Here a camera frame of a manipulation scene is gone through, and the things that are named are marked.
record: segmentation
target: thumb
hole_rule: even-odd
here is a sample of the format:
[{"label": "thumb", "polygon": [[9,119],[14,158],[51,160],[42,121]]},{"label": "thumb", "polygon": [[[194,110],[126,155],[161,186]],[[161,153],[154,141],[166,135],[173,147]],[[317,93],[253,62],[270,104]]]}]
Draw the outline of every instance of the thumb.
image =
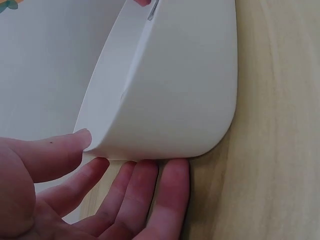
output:
[{"label": "thumb", "polygon": [[34,183],[58,179],[75,170],[83,150],[91,143],[91,134],[82,129],[73,134],[37,141],[4,139],[22,160]]}]

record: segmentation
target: hand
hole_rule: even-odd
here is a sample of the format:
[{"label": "hand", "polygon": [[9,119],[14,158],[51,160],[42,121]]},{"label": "hand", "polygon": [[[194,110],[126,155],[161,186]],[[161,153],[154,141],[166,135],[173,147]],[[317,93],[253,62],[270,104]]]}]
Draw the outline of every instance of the hand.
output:
[{"label": "hand", "polygon": [[151,0],[135,0],[135,1],[143,7],[151,3]]},{"label": "hand", "polygon": [[189,198],[189,164],[165,166],[156,204],[146,224],[158,167],[154,161],[125,163],[94,216],[75,224],[62,217],[97,184],[109,161],[96,158],[63,184],[36,196],[34,183],[60,178],[77,168],[89,146],[88,130],[40,141],[0,138],[0,239],[176,240]]}]

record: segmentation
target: white plastic wall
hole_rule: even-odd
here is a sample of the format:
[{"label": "white plastic wall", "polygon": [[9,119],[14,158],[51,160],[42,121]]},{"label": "white plastic wall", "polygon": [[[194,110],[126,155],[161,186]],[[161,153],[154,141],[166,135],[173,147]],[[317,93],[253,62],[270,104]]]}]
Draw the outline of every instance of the white plastic wall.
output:
[{"label": "white plastic wall", "polygon": [[[0,136],[71,133],[124,0],[24,0],[0,13]],[[36,191],[62,179],[36,185]],[[80,210],[65,218],[78,220]]]}]

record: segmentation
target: light wood surface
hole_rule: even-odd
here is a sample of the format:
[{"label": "light wood surface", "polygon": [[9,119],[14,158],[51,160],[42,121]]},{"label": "light wood surface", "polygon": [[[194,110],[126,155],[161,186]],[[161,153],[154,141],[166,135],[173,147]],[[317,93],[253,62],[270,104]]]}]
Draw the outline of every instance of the light wood surface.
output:
[{"label": "light wood surface", "polygon": [[[221,143],[191,160],[186,240],[320,239],[320,1],[236,0],[238,103]],[[113,163],[87,196],[97,210]]]}]

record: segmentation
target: white plastic container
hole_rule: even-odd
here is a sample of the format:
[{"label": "white plastic container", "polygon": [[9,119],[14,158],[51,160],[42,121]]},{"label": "white plastic container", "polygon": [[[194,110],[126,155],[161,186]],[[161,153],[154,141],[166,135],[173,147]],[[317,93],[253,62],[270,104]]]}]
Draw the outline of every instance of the white plastic container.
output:
[{"label": "white plastic container", "polygon": [[127,0],[95,67],[75,131],[111,160],[194,157],[228,130],[237,98],[234,0]]}]

